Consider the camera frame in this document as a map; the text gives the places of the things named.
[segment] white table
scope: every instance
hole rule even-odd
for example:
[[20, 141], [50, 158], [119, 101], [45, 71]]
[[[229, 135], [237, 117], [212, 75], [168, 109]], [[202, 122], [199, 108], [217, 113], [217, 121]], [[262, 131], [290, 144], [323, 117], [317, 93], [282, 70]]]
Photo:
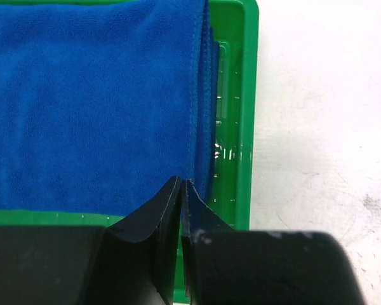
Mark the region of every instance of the white table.
[[331, 233], [381, 304], [381, 0], [258, 0], [252, 229]]

